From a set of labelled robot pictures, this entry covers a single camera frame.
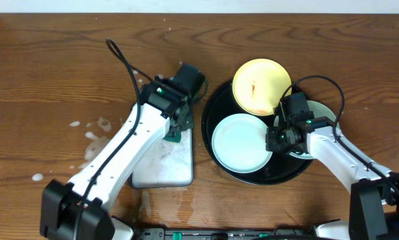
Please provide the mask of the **green yellow sponge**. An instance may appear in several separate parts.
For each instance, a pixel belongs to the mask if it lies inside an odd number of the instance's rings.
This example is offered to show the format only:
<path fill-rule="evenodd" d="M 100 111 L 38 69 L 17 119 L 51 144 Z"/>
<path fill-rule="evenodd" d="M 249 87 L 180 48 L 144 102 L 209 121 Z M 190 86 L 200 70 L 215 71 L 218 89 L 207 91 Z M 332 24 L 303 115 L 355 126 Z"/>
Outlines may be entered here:
<path fill-rule="evenodd" d="M 173 142 L 173 143 L 179 143 L 181 141 L 181 133 L 183 131 L 187 131 L 189 129 L 192 129 L 194 127 L 194 121 L 193 121 L 193 110 L 190 109 L 187 118 L 183 121 L 182 125 L 180 127 L 177 127 L 176 130 L 170 130 L 165 136 L 164 140 Z"/>

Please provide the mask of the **light blue plate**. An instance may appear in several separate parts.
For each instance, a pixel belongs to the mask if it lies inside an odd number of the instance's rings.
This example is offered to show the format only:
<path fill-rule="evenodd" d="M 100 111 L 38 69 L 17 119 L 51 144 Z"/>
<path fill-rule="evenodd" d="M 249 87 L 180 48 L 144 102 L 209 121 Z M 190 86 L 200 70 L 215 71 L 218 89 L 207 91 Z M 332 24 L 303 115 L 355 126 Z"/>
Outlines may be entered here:
<path fill-rule="evenodd" d="M 237 113 L 225 117 L 212 133 L 212 152 L 217 161 L 235 173 L 252 173 L 272 157 L 266 150 L 267 125 L 254 115 Z"/>

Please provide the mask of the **pale green plate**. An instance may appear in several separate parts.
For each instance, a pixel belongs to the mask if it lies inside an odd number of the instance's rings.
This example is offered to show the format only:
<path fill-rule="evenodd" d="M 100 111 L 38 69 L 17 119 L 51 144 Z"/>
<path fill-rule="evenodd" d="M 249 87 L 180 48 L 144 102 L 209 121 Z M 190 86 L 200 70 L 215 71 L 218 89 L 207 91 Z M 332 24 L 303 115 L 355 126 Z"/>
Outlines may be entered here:
<path fill-rule="evenodd" d="M 315 156 L 309 153 L 308 150 L 307 134 L 312 130 L 316 130 L 317 128 L 329 126 L 328 121 L 325 120 L 325 118 L 327 118 L 329 121 L 332 122 L 335 122 L 336 120 L 335 114 L 330 110 L 329 107 L 317 101 L 307 100 L 307 102 L 310 110 L 314 113 L 313 119 L 298 122 L 295 125 L 287 126 L 282 118 L 280 106 L 278 105 L 278 107 L 275 109 L 276 119 L 274 120 L 274 127 L 280 127 L 281 129 L 288 129 L 290 127 L 294 127 L 300 130 L 302 135 L 302 143 L 300 144 L 302 148 L 302 153 L 288 152 L 285 154 L 303 160 L 315 159 Z"/>

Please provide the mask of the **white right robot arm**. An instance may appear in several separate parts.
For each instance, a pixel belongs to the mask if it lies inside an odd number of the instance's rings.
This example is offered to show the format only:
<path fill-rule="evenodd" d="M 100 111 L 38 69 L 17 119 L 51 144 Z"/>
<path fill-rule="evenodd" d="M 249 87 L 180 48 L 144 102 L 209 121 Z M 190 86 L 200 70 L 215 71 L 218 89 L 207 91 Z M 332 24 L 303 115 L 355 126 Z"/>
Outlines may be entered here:
<path fill-rule="evenodd" d="M 266 148 L 311 155 L 349 192 L 349 220 L 317 225 L 318 239 L 399 239 L 399 173 L 369 158 L 329 118 L 295 117 L 270 126 Z"/>

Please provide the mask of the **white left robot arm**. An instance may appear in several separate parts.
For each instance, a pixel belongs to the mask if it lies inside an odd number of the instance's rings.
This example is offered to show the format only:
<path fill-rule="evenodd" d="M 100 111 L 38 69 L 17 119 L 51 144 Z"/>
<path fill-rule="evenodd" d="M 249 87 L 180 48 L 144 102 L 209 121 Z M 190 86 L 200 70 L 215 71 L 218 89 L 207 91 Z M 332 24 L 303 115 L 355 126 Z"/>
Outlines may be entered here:
<path fill-rule="evenodd" d="M 128 179 L 141 187 L 193 181 L 191 94 L 150 84 L 125 124 L 79 173 L 44 189 L 40 234 L 48 239 L 132 239 L 133 228 L 109 215 Z"/>

